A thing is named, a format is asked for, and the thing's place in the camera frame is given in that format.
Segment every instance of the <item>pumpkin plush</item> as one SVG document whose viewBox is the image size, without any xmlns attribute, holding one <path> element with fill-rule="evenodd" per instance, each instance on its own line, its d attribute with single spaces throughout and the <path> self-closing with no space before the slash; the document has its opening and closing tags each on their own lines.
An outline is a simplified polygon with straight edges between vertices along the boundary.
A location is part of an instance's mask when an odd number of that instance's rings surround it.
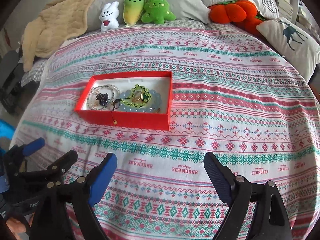
<svg viewBox="0 0 320 240">
<path fill-rule="evenodd" d="M 209 16 L 216 23 L 242 22 L 254 18 L 258 10 L 254 3 L 247 0 L 224 2 L 209 7 Z"/>
<path fill-rule="evenodd" d="M 141 17 L 143 23 L 164 24 L 164 21 L 173 21 L 176 18 L 169 10 L 169 3 L 166 0 L 148 0 L 144 10 L 146 12 Z"/>
<path fill-rule="evenodd" d="M 245 19 L 242 22 L 239 23 L 234 23 L 237 27 L 246 30 L 248 33 L 257 36 L 257 37 L 262 37 L 262 34 L 260 32 L 258 32 L 258 30 L 256 29 L 256 26 L 259 25 L 260 23 L 263 23 L 265 21 L 265 19 L 260 18 L 258 16 L 256 16 L 255 18 L 249 18 L 249 19 Z"/>
</svg>

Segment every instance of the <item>jewelry box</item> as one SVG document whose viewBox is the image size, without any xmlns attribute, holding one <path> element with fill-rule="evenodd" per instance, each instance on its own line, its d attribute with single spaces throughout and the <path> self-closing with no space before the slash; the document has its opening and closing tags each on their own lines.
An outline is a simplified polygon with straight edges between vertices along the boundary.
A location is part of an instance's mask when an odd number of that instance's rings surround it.
<svg viewBox="0 0 320 240">
<path fill-rule="evenodd" d="M 172 72 L 92 76 L 74 109 L 89 123 L 169 131 Z"/>
</svg>

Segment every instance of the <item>plush toy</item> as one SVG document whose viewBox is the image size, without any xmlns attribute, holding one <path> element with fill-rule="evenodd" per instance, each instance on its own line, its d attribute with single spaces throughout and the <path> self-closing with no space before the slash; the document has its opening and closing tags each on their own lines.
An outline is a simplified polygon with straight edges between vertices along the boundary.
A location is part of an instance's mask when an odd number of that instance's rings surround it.
<svg viewBox="0 0 320 240">
<path fill-rule="evenodd" d="M 145 0 L 124 0 L 123 19 L 127 27 L 134 26 L 141 17 Z"/>
<path fill-rule="evenodd" d="M 239 23 L 235 22 L 234 24 L 237 27 L 246 30 L 248 33 L 254 36 L 263 37 L 263 35 L 260 32 L 258 32 L 258 30 L 256 29 L 256 26 L 259 25 L 260 23 L 263 23 L 264 21 L 266 21 L 266 19 L 258 14 L 254 18 L 245 19 L 242 22 L 239 22 Z"/>
<path fill-rule="evenodd" d="M 258 11 L 254 3 L 247 0 L 224 2 L 212 5 L 209 16 L 216 23 L 242 22 L 254 18 Z"/>
<path fill-rule="evenodd" d="M 164 21 L 173 21 L 176 18 L 169 10 L 169 3 L 166 0 L 148 0 L 144 10 L 146 12 L 141 17 L 144 23 L 164 24 Z"/>
<path fill-rule="evenodd" d="M 117 18 L 119 16 L 119 2 L 107 3 L 99 16 L 101 21 L 101 31 L 105 32 L 109 29 L 116 29 L 119 27 Z"/>
</svg>

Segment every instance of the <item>string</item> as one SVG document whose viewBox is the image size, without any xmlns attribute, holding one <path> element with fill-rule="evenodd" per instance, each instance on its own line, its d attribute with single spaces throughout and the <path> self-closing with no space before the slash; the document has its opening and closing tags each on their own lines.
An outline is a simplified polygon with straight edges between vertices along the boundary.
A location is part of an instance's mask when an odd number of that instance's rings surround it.
<svg viewBox="0 0 320 240">
<path fill-rule="evenodd" d="M 119 99 L 119 98 L 117 98 L 115 101 L 112 102 L 113 108 L 112 108 L 112 110 L 111 110 L 111 118 L 112 118 L 112 120 L 113 120 L 113 124 L 115 124 L 115 125 L 116 125 L 118 122 L 117 122 L 117 120 L 115 120 L 115 119 L 113 118 L 113 112 L 115 111 L 115 109 L 118 109 L 118 108 L 120 107 L 120 102 L 121 102 L 121 99 Z"/>
</svg>

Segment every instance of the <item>red box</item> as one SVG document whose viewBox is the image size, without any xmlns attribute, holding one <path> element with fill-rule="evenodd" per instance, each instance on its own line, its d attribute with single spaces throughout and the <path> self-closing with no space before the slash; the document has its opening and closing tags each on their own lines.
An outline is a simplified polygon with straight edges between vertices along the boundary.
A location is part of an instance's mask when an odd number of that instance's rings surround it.
<svg viewBox="0 0 320 240">
<path fill-rule="evenodd" d="M 170 78 L 169 95 L 167 102 L 167 110 L 164 114 L 159 113 L 136 113 L 121 111 L 95 111 L 81 109 L 87 100 L 87 96 L 91 91 L 91 87 L 97 80 L 107 80 L 116 78 L 132 78 L 132 77 L 164 77 Z M 170 71 L 140 71 L 140 72 L 121 72 L 92 76 L 85 87 L 82 95 L 74 109 L 80 117 L 89 123 L 100 125 L 110 125 L 118 127 L 142 128 L 151 130 L 169 131 L 170 109 L 172 101 L 172 72 Z"/>
</svg>

